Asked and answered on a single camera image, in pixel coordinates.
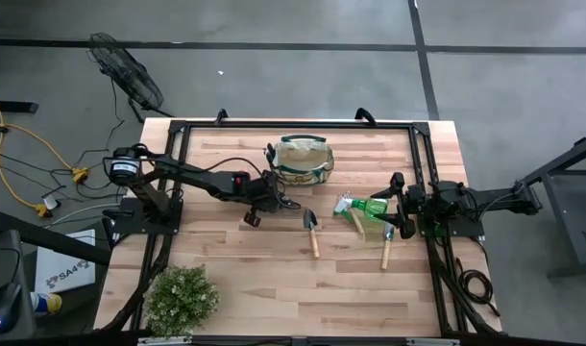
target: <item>concrete floor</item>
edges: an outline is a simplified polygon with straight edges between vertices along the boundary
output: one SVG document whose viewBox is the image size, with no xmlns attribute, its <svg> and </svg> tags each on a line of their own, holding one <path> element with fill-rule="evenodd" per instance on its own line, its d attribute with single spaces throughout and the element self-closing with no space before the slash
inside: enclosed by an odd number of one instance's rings
<svg viewBox="0 0 586 346">
<path fill-rule="evenodd" d="M 586 45 L 586 0 L 418 0 L 418 6 L 427 44 Z M 87 38 L 100 31 L 129 40 L 414 43 L 405 0 L 6 0 L 0 5 L 1 36 Z M 349 118 L 364 107 L 376 118 L 427 119 L 414 53 L 132 53 L 161 88 L 163 108 L 179 116 L 214 116 L 226 108 L 234 117 Z M 586 56 L 431 54 L 428 59 L 440 117 L 456 123 L 472 187 L 510 185 L 586 136 Z M 111 147 L 134 143 L 141 132 L 121 95 L 118 90 L 118 114 L 127 122 Z M 116 123 L 110 81 L 84 49 L 0 47 L 0 99 L 38 102 L 36 115 L 9 114 L 7 121 L 47 138 L 70 161 L 86 148 L 103 147 Z M 44 147 L 16 132 L 7 136 L 4 152 L 61 167 Z M 97 155 L 85 161 L 98 160 Z M 53 185 L 47 174 L 6 165 Z M 32 201 L 44 193 L 21 178 L 9 179 Z M 95 171 L 91 183 L 104 181 Z M 543 189 L 537 191 L 547 205 Z M 65 203 L 58 215 L 86 205 Z M 1 183 L 0 210 L 41 222 Z M 551 211 L 535 217 L 489 213 L 484 225 L 504 329 L 517 336 L 586 342 L 586 277 L 553 282 L 545 277 L 572 260 Z"/>
</svg>

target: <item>potted plant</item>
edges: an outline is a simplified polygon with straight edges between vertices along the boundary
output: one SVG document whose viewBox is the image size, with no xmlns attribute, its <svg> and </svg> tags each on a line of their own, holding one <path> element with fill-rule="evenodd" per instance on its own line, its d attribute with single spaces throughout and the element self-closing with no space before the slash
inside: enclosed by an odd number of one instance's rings
<svg viewBox="0 0 586 346">
<path fill-rule="evenodd" d="M 168 267 L 145 294 L 148 328 L 157 336 L 191 335 L 218 305 L 219 296 L 206 267 Z"/>
</svg>

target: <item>computer mouse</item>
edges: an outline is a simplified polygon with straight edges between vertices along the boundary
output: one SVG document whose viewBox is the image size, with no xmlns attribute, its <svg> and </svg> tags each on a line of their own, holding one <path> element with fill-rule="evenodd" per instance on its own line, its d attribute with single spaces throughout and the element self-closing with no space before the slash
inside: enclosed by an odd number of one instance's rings
<svg viewBox="0 0 586 346">
<path fill-rule="evenodd" d="M 0 286 L 0 334 L 15 327 L 20 316 L 22 286 L 8 283 Z"/>
</svg>

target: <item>wooden tabletop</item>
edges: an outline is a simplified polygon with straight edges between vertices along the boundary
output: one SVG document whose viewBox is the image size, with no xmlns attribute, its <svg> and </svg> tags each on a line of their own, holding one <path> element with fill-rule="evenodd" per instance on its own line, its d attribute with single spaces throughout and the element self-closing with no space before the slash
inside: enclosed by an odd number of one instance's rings
<svg viewBox="0 0 586 346">
<path fill-rule="evenodd" d="M 153 152 L 163 152 L 169 121 L 146 119 L 141 142 Z M 467 183 L 453 122 L 431 121 L 429 125 L 440 179 Z M 366 198 L 387 188 L 394 171 L 404 174 L 406 185 L 415 183 L 405 131 L 195 129 L 187 162 L 207 167 L 229 157 L 244 157 L 266 169 L 265 145 L 293 134 L 325 137 L 335 157 L 335 168 L 326 184 L 286 190 L 293 200 L 316 214 L 321 257 L 312 258 L 300 211 L 261 214 L 261 225 L 253 228 L 242 221 L 248 206 L 219 202 L 202 190 L 184 186 L 183 221 L 174 237 L 169 263 L 186 267 L 205 264 L 221 294 L 218 311 L 196 333 L 439 335 L 427 249 L 419 233 L 409 240 L 396 237 L 389 267 L 381 271 L 382 242 L 364 240 L 353 224 L 332 215 L 338 194 L 349 190 L 353 197 Z M 422 141 L 419 143 L 427 168 Z M 241 161 L 227 162 L 218 169 L 245 170 L 257 177 L 254 169 Z M 113 250 L 95 328 L 110 322 L 134 291 L 145 243 L 145 235 L 131 235 Z M 489 274 L 481 250 L 470 239 L 454 238 L 453 251 L 465 269 Z M 449 293 L 445 296 L 455 326 L 452 297 Z M 499 318 L 488 307 L 475 307 L 492 327 L 501 328 Z"/>
</svg>

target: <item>fan grille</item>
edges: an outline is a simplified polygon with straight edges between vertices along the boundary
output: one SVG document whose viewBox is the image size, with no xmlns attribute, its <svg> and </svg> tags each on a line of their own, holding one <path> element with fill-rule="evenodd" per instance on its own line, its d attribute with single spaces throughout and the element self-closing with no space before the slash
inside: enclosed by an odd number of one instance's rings
<svg viewBox="0 0 586 346">
<path fill-rule="evenodd" d="M 105 33 L 90 35 L 90 53 L 101 72 L 133 98 L 143 109 L 157 110 L 163 97 L 146 68 L 136 61 L 113 37 Z"/>
</svg>

